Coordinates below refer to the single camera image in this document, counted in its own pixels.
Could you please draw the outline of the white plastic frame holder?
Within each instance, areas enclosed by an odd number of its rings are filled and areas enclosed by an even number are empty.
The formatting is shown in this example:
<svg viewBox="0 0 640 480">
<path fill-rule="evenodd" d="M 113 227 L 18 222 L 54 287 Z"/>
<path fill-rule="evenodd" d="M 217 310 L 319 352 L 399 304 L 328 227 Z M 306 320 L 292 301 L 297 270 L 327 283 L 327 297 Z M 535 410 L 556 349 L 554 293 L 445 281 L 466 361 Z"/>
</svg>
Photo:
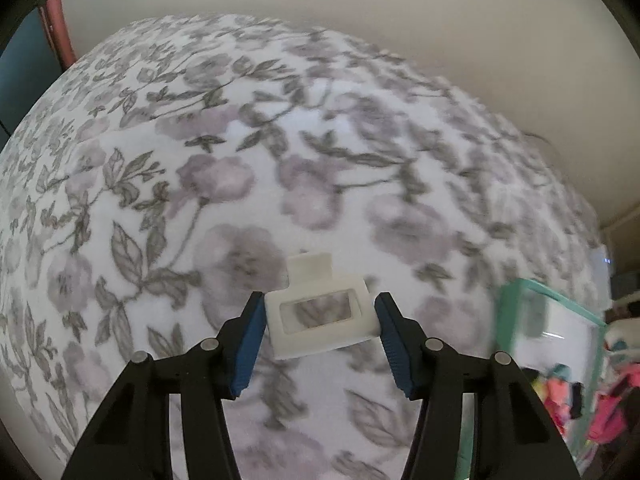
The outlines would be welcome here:
<svg viewBox="0 0 640 480">
<path fill-rule="evenodd" d="M 288 287 L 265 296 L 273 357 L 290 360 L 338 350 L 380 336 L 364 278 L 333 270 L 332 256 L 288 258 Z"/>
</svg>

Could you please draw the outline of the lower blue orange toy card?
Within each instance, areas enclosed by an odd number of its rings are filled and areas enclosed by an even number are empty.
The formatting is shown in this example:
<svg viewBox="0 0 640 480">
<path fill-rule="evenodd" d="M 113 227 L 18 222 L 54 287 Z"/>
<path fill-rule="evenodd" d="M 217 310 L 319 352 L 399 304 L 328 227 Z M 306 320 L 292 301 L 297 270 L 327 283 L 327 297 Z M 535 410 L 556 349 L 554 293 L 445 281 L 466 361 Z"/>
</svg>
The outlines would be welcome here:
<svg viewBox="0 0 640 480">
<path fill-rule="evenodd" d="M 563 437 L 570 422 L 582 417 L 584 385 L 574 381 L 568 365 L 555 364 L 544 380 L 544 407 Z"/>
</svg>

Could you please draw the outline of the teal-rimmed white tray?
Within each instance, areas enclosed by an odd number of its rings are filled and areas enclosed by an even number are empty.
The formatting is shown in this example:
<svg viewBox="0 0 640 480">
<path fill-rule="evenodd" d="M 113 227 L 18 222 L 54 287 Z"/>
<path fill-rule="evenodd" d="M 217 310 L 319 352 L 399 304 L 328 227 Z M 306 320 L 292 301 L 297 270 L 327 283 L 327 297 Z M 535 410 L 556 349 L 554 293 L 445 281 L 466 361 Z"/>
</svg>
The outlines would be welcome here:
<svg viewBox="0 0 640 480">
<path fill-rule="evenodd" d="M 588 438 L 603 364 L 602 318 L 534 280 L 518 278 L 500 287 L 489 349 L 518 363 L 544 404 L 544 380 L 555 364 L 568 365 L 584 385 L 582 417 L 568 426 L 565 444 L 575 463 Z"/>
</svg>

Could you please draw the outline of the translucent white box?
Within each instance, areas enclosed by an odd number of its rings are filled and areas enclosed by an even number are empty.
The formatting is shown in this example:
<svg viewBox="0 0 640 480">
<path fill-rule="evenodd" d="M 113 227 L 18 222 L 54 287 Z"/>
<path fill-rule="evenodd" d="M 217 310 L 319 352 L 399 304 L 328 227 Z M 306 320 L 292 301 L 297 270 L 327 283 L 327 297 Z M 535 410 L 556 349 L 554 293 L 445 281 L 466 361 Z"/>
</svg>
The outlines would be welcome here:
<svg viewBox="0 0 640 480">
<path fill-rule="evenodd" d="M 597 309 L 599 311 L 608 310 L 611 304 L 611 259 L 605 244 L 600 244 L 590 250 L 589 263 L 593 274 L 593 284 L 596 288 Z"/>
</svg>

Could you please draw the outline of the floral tablecloth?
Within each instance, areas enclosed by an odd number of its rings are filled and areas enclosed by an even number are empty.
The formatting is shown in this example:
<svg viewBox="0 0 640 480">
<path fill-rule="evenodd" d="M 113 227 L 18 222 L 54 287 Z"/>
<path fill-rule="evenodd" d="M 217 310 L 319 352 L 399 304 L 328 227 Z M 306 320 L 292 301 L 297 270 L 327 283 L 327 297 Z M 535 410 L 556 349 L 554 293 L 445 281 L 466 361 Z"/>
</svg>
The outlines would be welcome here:
<svg viewBox="0 0 640 480">
<path fill-rule="evenodd" d="M 244 15 L 98 44 L 1 153 L 1 367 L 63 467 L 138 350 L 185 352 L 285 285 L 289 256 L 490 351 L 503 284 L 600 302 L 592 207 L 524 133 L 360 39 Z"/>
</svg>

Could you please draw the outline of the dark blue cabinet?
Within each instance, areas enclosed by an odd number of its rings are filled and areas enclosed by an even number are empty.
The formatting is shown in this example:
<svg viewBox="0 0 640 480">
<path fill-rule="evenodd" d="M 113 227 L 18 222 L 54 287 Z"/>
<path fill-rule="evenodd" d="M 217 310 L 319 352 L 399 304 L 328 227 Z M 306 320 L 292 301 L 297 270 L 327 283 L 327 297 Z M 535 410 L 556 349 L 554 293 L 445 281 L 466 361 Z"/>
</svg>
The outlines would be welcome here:
<svg viewBox="0 0 640 480">
<path fill-rule="evenodd" d="M 40 96 L 62 74 L 40 14 L 32 10 L 1 55 L 1 136 L 10 136 Z"/>
</svg>

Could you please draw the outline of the pink pole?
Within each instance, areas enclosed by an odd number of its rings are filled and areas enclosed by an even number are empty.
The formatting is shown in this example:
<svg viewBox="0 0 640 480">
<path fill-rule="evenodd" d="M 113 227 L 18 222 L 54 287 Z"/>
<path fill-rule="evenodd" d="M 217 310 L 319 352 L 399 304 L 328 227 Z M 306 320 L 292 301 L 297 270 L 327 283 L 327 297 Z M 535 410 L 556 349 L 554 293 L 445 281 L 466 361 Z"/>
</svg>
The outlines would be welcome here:
<svg viewBox="0 0 640 480">
<path fill-rule="evenodd" d="M 37 10 L 49 47 L 62 70 L 68 70 L 76 63 L 77 56 L 70 41 L 62 0 L 41 0 Z"/>
</svg>

